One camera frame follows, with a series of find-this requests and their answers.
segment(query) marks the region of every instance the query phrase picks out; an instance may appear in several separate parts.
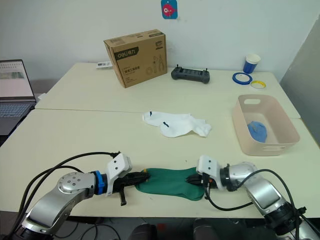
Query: white table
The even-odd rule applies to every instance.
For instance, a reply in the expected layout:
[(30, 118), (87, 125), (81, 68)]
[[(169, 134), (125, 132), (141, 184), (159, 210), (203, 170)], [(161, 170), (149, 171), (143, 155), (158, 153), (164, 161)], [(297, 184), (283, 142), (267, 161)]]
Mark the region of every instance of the white table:
[[(159, 129), (142, 121), (140, 113), (45, 110), (32, 111), (7, 142), (0, 147), (0, 210), (17, 211), (28, 182), (44, 169), (80, 153), (118, 150), (130, 156), (133, 170), (144, 168), (187, 169), (195, 167), (200, 155), (216, 158), (222, 166), (249, 161), (259, 169), (275, 170), (291, 190), (297, 207), (306, 206), (307, 217), (320, 217), (317, 175), (320, 150), (301, 119), (292, 119), (300, 141), (280, 156), (248, 156), (242, 153), (229, 116), (207, 115), (212, 130), (207, 138), (189, 133), (177, 138), (161, 135)], [(110, 157), (88, 156), (70, 162), (84, 172), (105, 171)], [(57, 170), (36, 194), (36, 200), (50, 191), (69, 170)], [(263, 174), (288, 199), (281, 183)], [(254, 206), (237, 211), (219, 211), (202, 199), (146, 194), (134, 187), (125, 190), (127, 205), (120, 206), (116, 193), (94, 196), (79, 203), (74, 216), (100, 217), (211, 217), (261, 218)], [(211, 191), (221, 207), (234, 207), (249, 201), (244, 190)]]
[(235, 71), (210, 70), (210, 82), (173, 80), (172, 68), (162, 76), (123, 88), (113, 69), (96, 69), (95, 63), (75, 64), (40, 101), (37, 109), (90, 110), (143, 113), (191, 113), (196, 118), (208, 114), (231, 116), (238, 96), (265, 94), (275, 97), (289, 118), (299, 113), (270, 72), (255, 72), (254, 80), (266, 83), (257, 90), (232, 80)]

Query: black remote controller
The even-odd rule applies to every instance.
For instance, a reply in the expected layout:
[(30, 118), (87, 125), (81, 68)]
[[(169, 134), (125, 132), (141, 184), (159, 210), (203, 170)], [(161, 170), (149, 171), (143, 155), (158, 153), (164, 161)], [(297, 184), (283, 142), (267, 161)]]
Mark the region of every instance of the black remote controller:
[(203, 71), (199, 71), (199, 70), (182, 68), (178, 64), (176, 65), (176, 68), (173, 69), (173, 71), (171, 72), (171, 77), (174, 80), (185, 79), (185, 80), (203, 82), (204, 84), (207, 84), (210, 80), (210, 74), (207, 68)]

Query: cardboard box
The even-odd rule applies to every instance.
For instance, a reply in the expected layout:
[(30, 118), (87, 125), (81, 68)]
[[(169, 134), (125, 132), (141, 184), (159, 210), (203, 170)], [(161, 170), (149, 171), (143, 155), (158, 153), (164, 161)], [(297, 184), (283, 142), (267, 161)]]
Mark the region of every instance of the cardboard box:
[(125, 88), (167, 73), (166, 35), (157, 29), (103, 42)]

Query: blue paper cup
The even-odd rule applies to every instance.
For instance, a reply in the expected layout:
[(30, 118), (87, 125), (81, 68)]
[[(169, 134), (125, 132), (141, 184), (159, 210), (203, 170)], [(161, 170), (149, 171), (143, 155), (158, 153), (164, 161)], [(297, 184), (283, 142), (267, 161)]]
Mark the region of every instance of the blue paper cup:
[(246, 74), (252, 74), (261, 58), (257, 54), (249, 54), (245, 57), (245, 63), (243, 66), (243, 72)]

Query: blue cloth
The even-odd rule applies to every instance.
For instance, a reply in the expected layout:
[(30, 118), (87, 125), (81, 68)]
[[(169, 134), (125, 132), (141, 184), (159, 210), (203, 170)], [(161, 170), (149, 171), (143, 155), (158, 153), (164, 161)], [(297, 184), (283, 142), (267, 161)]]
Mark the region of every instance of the blue cloth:
[(252, 121), (248, 124), (248, 129), (251, 137), (260, 142), (265, 143), (267, 139), (267, 129), (265, 125), (258, 121)]

